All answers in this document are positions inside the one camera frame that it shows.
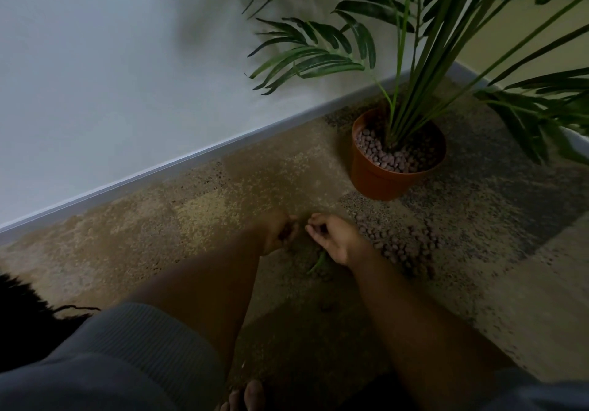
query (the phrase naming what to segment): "foot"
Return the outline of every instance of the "foot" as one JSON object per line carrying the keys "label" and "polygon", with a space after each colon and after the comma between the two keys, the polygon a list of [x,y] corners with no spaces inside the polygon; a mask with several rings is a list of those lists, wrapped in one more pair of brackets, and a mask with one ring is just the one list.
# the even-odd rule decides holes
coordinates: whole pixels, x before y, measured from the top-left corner
{"label": "foot", "polygon": [[[239,409],[240,399],[241,392],[237,389],[232,391],[229,394],[229,401],[221,406],[220,411],[243,411]],[[243,403],[245,403],[247,411],[264,411],[266,397],[260,380],[252,380],[247,384],[246,391],[243,393]]]}

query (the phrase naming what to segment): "left hand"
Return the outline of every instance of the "left hand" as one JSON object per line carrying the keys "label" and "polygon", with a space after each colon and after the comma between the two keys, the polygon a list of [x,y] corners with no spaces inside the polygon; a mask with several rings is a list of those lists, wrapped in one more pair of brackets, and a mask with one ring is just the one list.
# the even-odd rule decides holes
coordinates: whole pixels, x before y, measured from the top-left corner
{"label": "left hand", "polygon": [[298,217],[280,208],[270,209],[252,221],[250,227],[260,233],[264,247],[262,256],[283,248],[298,234]]}

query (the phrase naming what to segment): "baseboard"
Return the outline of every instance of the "baseboard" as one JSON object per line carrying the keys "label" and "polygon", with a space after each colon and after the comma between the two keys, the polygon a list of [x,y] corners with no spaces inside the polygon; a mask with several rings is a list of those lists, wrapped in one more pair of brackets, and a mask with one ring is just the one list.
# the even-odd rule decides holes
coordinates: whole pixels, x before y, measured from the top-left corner
{"label": "baseboard", "polygon": [[[404,73],[401,76],[400,82],[402,83],[406,81],[408,76],[408,73]],[[477,77],[477,73],[468,68],[466,65],[455,62],[446,76],[460,85],[465,85],[475,79]],[[381,81],[381,84],[387,90],[392,89],[395,84],[395,78],[387,78]],[[482,79],[477,84],[475,84],[475,88],[483,88],[486,87],[487,84],[488,80]],[[209,149],[195,152],[194,154],[164,163],[158,167],[148,169],[132,177],[128,177],[111,185],[84,194],[78,198],[64,202],[61,205],[48,208],[38,214],[33,214],[30,217],[9,223],[8,225],[0,228],[0,245],[15,241],[20,236],[23,236],[31,231],[42,229],[49,225],[63,221],[71,216],[82,214],[90,208],[121,198],[154,182],[164,181],[168,178],[175,177],[176,175],[206,163],[207,161],[219,158],[242,147],[269,138],[270,136],[304,124],[307,121],[311,121],[317,117],[322,117],[335,110],[341,109],[342,107],[362,101],[363,99],[370,96],[378,95],[379,92],[379,88],[376,85],[365,87],[349,95],[322,104],[316,108],[301,112],[298,115],[277,121],[254,132],[242,135],[236,139],[232,139]],[[578,133],[569,130],[566,130],[566,132],[567,136],[569,136],[572,146],[578,152],[589,158],[589,140],[584,136],[579,135]]]}

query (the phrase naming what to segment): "toe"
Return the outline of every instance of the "toe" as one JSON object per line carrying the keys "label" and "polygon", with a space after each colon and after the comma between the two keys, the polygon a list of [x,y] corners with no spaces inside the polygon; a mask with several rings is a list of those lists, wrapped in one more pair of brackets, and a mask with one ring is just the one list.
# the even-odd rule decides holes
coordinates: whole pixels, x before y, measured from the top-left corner
{"label": "toe", "polygon": [[252,380],[247,384],[243,401],[246,404],[247,411],[264,411],[266,397],[260,380]]}
{"label": "toe", "polygon": [[239,411],[239,391],[231,391],[229,394],[229,406],[231,411]]}

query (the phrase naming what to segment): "hand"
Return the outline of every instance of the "hand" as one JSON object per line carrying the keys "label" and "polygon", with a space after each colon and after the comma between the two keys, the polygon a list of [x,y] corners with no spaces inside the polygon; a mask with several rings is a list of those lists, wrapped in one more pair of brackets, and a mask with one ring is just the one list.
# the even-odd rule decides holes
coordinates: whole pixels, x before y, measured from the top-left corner
{"label": "hand", "polygon": [[270,209],[260,214],[249,228],[258,232],[263,240],[262,256],[283,248],[291,243],[298,234],[298,217],[289,215],[279,208]]}
{"label": "hand", "polygon": [[366,252],[373,251],[370,242],[354,225],[335,214],[312,214],[305,230],[335,262],[347,267],[353,266]]}

